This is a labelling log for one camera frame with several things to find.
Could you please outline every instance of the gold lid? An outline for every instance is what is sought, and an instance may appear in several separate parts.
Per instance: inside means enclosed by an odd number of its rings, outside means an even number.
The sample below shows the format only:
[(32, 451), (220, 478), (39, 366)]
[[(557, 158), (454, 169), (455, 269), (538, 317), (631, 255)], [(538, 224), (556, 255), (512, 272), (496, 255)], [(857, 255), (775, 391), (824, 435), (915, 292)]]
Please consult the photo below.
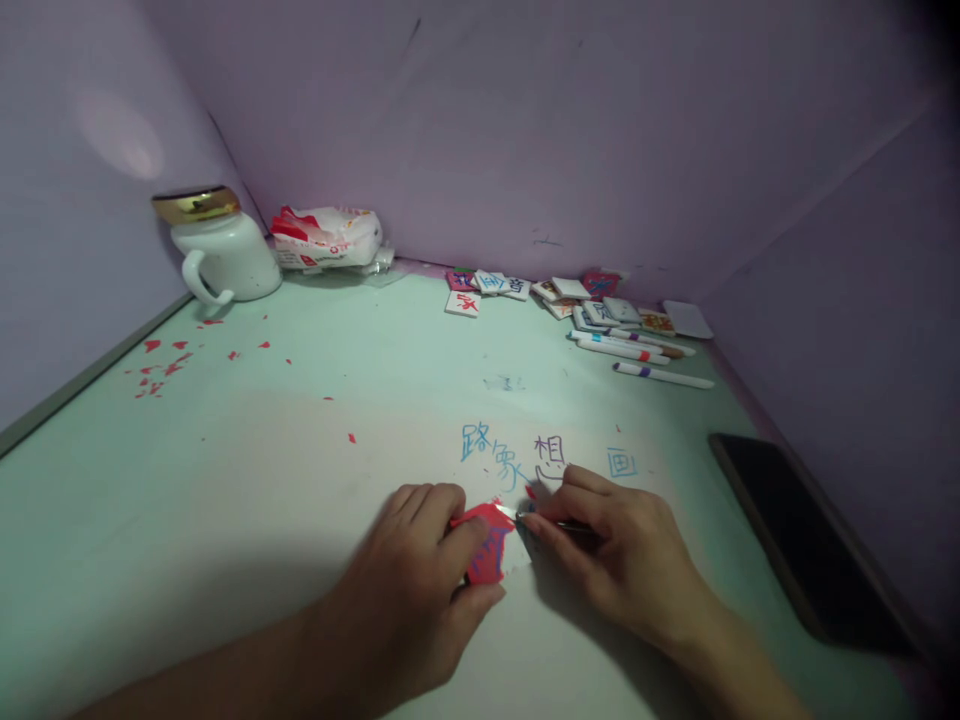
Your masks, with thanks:
[(171, 225), (187, 225), (240, 212), (240, 198), (226, 185), (174, 190), (154, 195), (150, 202), (157, 215)]

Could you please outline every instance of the red card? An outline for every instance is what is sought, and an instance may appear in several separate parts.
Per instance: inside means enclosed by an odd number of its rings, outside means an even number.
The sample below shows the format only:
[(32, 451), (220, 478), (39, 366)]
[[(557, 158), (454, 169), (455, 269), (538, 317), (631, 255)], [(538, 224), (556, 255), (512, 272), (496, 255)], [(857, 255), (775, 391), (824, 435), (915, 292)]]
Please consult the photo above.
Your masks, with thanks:
[(503, 561), (503, 543), (509, 533), (516, 527), (509, 517), (497, 509), (495, 503), (477, 505), (463, 514), (463, 517), (450, 521), (451, 527), (466, 522), (473, 517), (482, 517), (490, 524), (490, 533), (483, 541), (480, 550), (474, 556), (467, 569), (467, 578), (471, 583), (485, 585), (498, 583), (503, 580), (503, 570), (500, 564)]
[(455, 270), (447, 273), (447, 283), (451, 290), (458, 292), (474, 292), (476, 288), (470, 284), (473, 280), (473, 273), (457, 272)]
[(584, 273), (582, 282), (590, 293), (591, 300), (603, 300), (605, 297), (613, 297), (616, 294), (620, 276), (591, 270)]

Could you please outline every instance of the finger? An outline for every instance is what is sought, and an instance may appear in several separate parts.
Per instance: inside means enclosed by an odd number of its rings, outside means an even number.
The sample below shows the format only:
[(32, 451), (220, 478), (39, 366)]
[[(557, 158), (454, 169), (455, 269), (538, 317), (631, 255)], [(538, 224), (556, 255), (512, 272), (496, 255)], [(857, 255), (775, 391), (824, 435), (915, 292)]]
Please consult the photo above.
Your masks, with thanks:
[(567, 465), (566, 470), (563, 471), (563, 484), (590, 490), (598, 495), (612, 495), (613, 491), (620, 487), (607, 480), (603, 475), (598, 475), (579, 465)]
[(610, 523), (606, 516), (606, 507), (609, 502), (603, 495), (597, 495), (576, 485), (564, 484), (541, 507), (537, 508), (537, 514), (551, 523), (577, 520), (586, 523), (603, 537), (609, 537)]
[(499, 584), (471, 585), (457, 592), (444, 618), (444, 640), (451, 644), (450, 655), (454, 658), (454, 665), (460, 662), (467, 643), (490, 608), (503, 600), (506, 594), (507, 591)]
[(523, 516), (523, 524), (553, 551), (560, 564), (581, 587), (589, 587), (598, 574), (603, 572), (593, 558), (578, 548), (570, 536), (552, 522), (537, 514), (531, 514)]
[(413, 518), (414, 532), (440, 542), (450, 518), (463, 515), (467, 495), (459, 485), (441, 483), (431, 488)]
[(440, 567), (444, 577), (453, 584), (460, 582), (489, 534), (490, 523), (482, 517), (457, 525), (440, 542)]
[(411, 522), (414, 516), (417, 514), (417, 510), (419, 510), (420, 506), (423, 505), (423, 501), (427, 497), (427, 493), (429, 493), (432, 488), (433, 485), (430, 483), (426, 483), (424, 485), (414, 485), (413, 492), (410, 493), (407, 501), (397, 513), (400, 518), (406, 522)]
[(403, 507), (403, 504), (413, 494), (413, 491), (416, 487), (416, 485), (401, 485), (398, 487), (393, 495), (390, 496), (390, 500), (387, 502), (386, 514), (394, 515), (400, 512), (400, 508)]

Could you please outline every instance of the hand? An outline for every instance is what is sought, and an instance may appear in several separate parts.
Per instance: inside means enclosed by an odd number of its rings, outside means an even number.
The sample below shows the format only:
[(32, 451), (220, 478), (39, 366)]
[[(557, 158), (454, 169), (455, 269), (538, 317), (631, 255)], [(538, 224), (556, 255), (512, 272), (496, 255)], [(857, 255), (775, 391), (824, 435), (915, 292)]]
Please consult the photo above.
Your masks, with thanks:
[[(600, 535), (595, 554), (554, 525), (571, 519)], [(694, 566), (659, 495), (570, 465), (561, 488), (524, 523), (601, 613), (668, 655), (684, 652), (728, 614)]]
[(473, 518), (447, 533), (464, 500), (457, 485), (401, 487), (343, 579), (307, 609), (298, 666), (319, 693), (319, 716), (379, 717), (453, 676), (505, 594), (458, 587), (489, 532)]

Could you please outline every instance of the desk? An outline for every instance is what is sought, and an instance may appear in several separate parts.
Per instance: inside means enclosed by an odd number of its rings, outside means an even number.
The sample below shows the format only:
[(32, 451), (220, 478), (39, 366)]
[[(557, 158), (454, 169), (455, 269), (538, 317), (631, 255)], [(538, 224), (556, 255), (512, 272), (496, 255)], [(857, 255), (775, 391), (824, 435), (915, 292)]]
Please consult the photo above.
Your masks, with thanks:
[[(885, 660), (823, 645), (795, 617), (707, 446), (755, 430), (706, 353), (677, 371), (714, 390), (643, 380), (576, 348), (570, 320), (532, 300), (484, 298), (472, 320), (445, 314), (446, 296), (416, 275), (316, 277), (222, 323), (191, 303), (159, 347), (129, 353), (10, 453), (0, 715), (56, 717), (301, 607), (402, 482), (461, 482), (468, 503), (516, 492), (493, 452), (464, 457), (461, 430), (480, 422), (526, 475), (540, 436), (607, 475), (608, 448), (623, 449), (637, 472), (618, 481), (667, 496), (698, 566), (816, 717), (912, 716)], [(673, 668), (543, 556), (504, 584), (453, 681), (394, 717), (702, 716)]]

